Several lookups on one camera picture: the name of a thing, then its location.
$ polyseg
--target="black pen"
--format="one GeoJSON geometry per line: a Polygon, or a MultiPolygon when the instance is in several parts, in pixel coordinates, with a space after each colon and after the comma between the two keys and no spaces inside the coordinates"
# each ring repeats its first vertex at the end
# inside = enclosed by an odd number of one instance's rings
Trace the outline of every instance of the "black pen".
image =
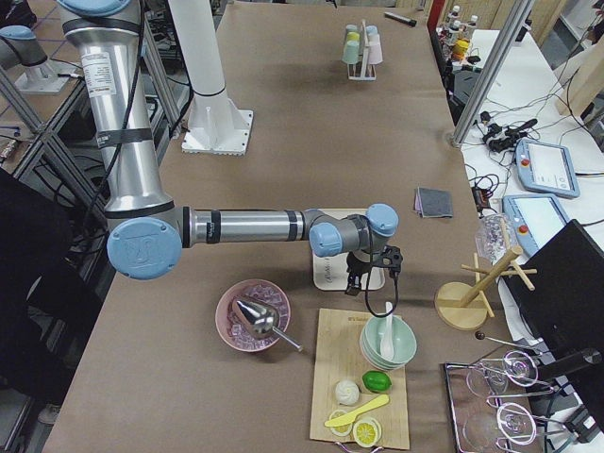
{"type": "Polygon", "coordinates": [[[398,14],[394,14],[393,12],[386,11],[386,12],[384,12],[384,16],[390,17],[391,19],[394,19],[398,22],[402,22],[403,24],[408,25],[408,26],[417,25],[417,21],[415,19],[410,19],[409,17],[405,17],[405,16],[399,16],[398,14]]]}

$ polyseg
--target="knife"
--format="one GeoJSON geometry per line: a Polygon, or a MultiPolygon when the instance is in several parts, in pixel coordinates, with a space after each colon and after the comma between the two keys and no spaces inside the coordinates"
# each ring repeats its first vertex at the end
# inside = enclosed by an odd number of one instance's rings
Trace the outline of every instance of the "knife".
{"type": "Polygon", "coordinates": [[[385,404],[390,402],[390,397],[386,394],[381,394],[380,396],[375,397],[368,403],[363,404],[362,406],[354,409],[349,413],[345,413],[344,415],[340,415],[339,417],[332,418],[331,420],[327,420],[325,422],[325,426],[328,428],[336,428],[343,427],[344,425],[350,425],[355,421],[358,415],[372,411],[373,409],[380,408],[385,404]]]}

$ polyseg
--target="white spoon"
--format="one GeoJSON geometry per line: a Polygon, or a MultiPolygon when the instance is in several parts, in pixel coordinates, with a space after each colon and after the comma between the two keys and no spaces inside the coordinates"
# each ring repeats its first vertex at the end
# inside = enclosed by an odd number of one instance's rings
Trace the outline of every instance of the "white spoon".
{"type": "MultiPolygon", "coordinates": [[[[386,302],[386,312],[392,311],[393,304],[386,302]]],[[[379,355],[386,361],[391,361],[394,358],[394,345],[393,345],[393,315],[389,314],[386,316],[386,329],[384,335],[381,337],[381,343],[379,344],[379,355]]]]}

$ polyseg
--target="tablet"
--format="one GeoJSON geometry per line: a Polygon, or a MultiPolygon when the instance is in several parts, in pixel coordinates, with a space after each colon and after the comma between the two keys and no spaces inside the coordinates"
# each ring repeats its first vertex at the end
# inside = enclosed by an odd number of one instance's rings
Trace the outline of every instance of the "tablet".
{"type": "Polygon", "coordinates": [[[503,211],[529,257],[570,221],[558,198],[550,193],[504,196],[503,211]]]}
{"type": "Polygon", "coordinates": [[[516,145],[520,182],[528,191],[579,196],[579,184],[566,146],[522,139],[516,145]]]}

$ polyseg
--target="round wooden base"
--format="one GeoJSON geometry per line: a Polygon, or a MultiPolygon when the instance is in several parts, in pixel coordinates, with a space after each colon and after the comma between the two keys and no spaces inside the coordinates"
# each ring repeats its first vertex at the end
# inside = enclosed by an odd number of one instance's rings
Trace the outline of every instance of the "round wooden base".
{"type": "Polygon", "coordinates": [[[436,312],[443,321],[459,330],[475,330],[487,320],[487,310],[477,297],[467,307],[460,307],[463,296],[472,289],[470,285],[453,281],[438,290],[434,299],[436,312]]]}

